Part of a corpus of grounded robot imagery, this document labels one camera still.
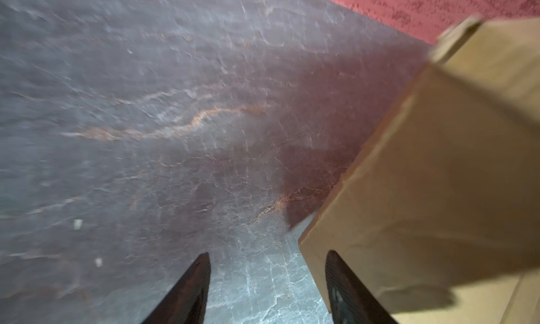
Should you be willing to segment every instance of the stone surface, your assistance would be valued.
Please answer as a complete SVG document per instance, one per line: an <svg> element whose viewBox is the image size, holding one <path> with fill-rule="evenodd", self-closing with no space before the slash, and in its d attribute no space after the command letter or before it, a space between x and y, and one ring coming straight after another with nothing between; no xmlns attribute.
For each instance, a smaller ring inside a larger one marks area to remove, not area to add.
<svg viewBox="0 0 540 324"><path fill-rule="evenodd" d="M0 321L329 323L294 228L427 45L327 0L1 0Z"/></svg>

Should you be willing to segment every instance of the red cloth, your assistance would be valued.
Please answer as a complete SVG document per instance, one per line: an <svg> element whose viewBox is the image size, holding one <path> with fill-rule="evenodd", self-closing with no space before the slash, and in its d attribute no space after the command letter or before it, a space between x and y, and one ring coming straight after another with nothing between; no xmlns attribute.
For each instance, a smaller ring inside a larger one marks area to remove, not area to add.
<svg viewBox="0 0 540 324"><path fill-rule="evenodd" d="M330 0L428 43L469 15L540 16L540 0Z"/></svg>

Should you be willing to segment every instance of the white speck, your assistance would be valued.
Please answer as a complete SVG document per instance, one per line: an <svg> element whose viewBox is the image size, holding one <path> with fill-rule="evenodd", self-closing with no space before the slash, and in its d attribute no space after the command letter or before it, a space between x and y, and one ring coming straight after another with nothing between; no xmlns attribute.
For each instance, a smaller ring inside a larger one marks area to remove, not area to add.
<svg viewBox="0 0 540 324"><path fill-rule="evenodd" d="M83 220L75 219L73 220L73 229L79 230L83 226Z"/></svg>

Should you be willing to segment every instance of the cardboard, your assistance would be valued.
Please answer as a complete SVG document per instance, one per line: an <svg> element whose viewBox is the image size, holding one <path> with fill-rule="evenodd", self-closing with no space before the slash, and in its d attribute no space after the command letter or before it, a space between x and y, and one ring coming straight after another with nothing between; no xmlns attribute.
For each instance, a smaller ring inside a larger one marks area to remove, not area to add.
<svg viewBox="0 0 540 324"><path fill-rule="evenodd" d="M540 20L447 31L299 245L407 323L540 323Z"/></svg>

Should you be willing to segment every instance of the red mat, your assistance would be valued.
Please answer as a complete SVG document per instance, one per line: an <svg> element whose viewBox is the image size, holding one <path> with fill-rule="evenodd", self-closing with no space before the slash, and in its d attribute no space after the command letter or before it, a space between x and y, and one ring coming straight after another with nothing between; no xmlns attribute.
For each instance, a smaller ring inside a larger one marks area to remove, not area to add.
<svg viewBox="0 0 540 324"><path fill-rule="evenodd" d="M540 0L330 0L409 35L434 43L472 14L486 18L540 16Z"/></svg>

